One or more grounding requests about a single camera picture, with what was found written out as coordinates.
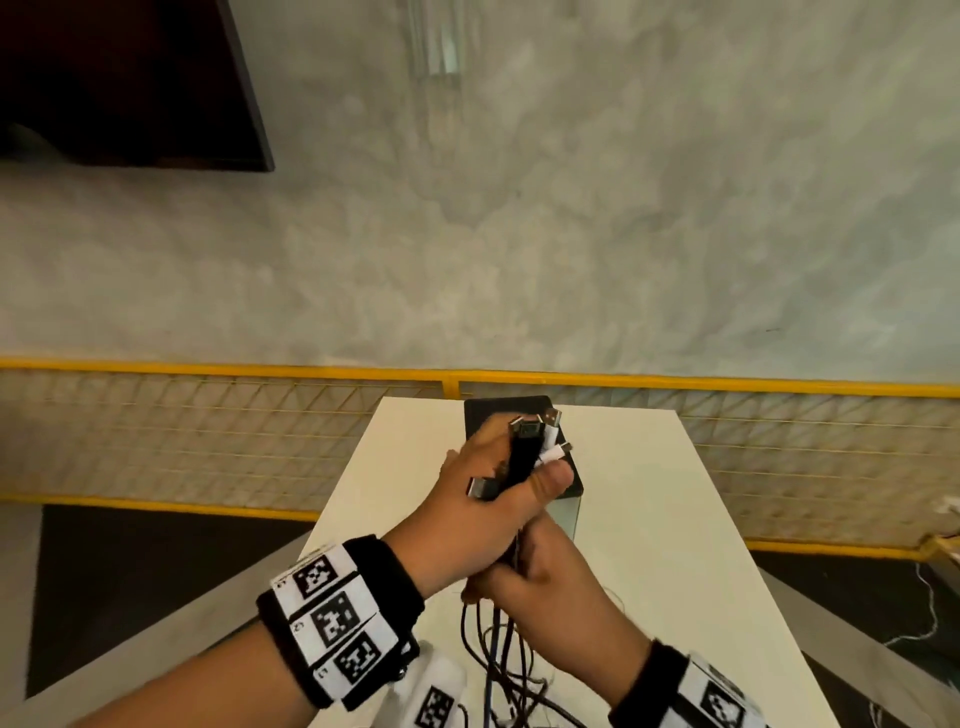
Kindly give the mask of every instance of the concrete wall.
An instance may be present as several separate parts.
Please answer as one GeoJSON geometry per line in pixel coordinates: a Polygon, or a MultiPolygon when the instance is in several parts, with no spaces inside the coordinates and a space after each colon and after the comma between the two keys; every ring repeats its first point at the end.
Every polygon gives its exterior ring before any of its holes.
{"type": "Polygon", "coordinates": [[[0,169],[0,354],[956,380],[950,0],[233,0],[273,175],[0,169]]]}

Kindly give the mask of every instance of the white device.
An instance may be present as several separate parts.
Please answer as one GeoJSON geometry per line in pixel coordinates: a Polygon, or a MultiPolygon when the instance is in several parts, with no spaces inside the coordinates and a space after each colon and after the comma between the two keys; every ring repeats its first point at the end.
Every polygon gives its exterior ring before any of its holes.
{"type": "Polygon", "coordinates": [[[466,687],[467,671],[421,641],[420,656],[392,684],[372,728],[464,728],[457,706],[466,687]]]}

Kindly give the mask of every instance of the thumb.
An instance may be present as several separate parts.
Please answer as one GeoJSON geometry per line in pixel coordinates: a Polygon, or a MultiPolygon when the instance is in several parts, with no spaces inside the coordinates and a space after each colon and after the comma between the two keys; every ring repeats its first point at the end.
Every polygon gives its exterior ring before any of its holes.
{"type": "Polygon", "coordinates": [[[573,482],[573,469],[563,460],[542,465],[530,477],[501,493],[493,506],[517,531],[561,495],[573,482]]]}
{"type": "Polygon", "coordinates": [[[516,571],[503,564],[494,564],[468,580],[463,600],[472,604],[481,598],[489,599],[507,614],[515,616],[515,612],[522,612],[524,605],[530,602],[532,590],[533,585],[516,571]]]}

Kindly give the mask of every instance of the white table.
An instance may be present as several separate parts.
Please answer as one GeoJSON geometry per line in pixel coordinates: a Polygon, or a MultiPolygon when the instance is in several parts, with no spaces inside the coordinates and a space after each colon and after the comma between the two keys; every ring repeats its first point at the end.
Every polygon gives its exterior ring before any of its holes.
{"type": "MultiPolygon", "coordinates": [[[[773,728],[838,728],[676,414],[561,409],[585,488],[575,542],[627,614],[728,674],[773,728]]],[[[463,441],[461,402],[384,399],[305,551],[385,533],[426,496],[445,452],[463,441]]],[[[415,635],[468,668],[465,703],[477,725],[484,674],[461,646],[461,589],[434,596],[415,635]]],[[[549,694],[591,728],[608,725],[607,706],[572,677],[557,673],[549,694]]],[[[375,698],[347,714],[338,705],[315,725],[369,726],[378,706],[375,698]]]]}

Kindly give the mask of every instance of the gray floor stripe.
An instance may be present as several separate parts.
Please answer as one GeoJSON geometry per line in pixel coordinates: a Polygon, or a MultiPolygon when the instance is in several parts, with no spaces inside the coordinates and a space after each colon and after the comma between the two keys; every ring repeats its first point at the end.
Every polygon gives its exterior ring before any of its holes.
{"type": "Polygon", "coordinates": [[[169,617],[0,717],[0,728],[60,728],[203,652],[256,614],[268,580],[297,561],[307,536],[241,571],[169,617]]]}
{"type": "Polygon", "coordinates": [[[0,503],[0,715],[27,695],[43,506],[0,503]]]}
{"type": "Polygon", "coordinates": [[[800,649],[911,728],[960,726],[960,695],[761,570],[800,649]]]}

